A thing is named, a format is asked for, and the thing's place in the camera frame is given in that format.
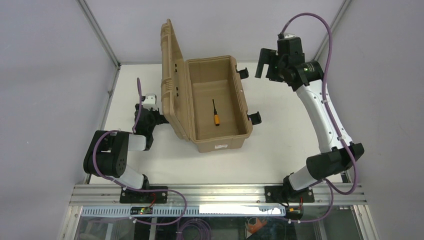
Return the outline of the orange handled screwdriver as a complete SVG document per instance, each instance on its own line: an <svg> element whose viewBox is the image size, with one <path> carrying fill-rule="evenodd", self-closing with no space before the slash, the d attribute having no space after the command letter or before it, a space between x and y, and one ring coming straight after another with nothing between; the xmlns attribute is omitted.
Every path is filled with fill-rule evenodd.
<svg viewBox="0 0 424 240"><path fill-rule="evenodd" d="M212 105L213 105L213 117L214 117L214 124L215 126L219 126L221 124L220 118L216 109L215 100L212 99Z"/></svg>

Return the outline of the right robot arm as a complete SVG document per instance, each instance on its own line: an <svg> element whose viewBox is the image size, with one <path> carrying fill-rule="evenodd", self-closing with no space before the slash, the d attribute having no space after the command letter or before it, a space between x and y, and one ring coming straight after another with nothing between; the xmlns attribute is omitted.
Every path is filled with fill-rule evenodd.
<svg viewBox="0 0 424 240"><path fill-rule="evenodd" d="M300 37L280 35L276 50L262 48L256 78L262 76L264 65L268 65L266 78L286 83L303 103L320 150L306 159L304 167L286 176L282 188L275 193L276 200L291 201L318 181L352 168L365 150L342 129L324 82L325 73L317 61L305 60Z"/></svg>

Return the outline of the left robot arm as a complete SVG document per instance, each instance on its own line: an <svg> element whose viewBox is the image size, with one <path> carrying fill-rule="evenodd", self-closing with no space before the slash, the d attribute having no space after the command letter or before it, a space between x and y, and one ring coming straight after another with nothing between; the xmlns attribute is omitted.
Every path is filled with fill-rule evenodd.
<svg viewBox="0 0 424 240"><path fill-rule="evenodd" d="M149 151L153 145L153 131L168 121L156 106L135 105L134 129L97 130L83 160L85 173L110 180L124 189L149 190L145 174L128 166L129 152Z"/></svg>

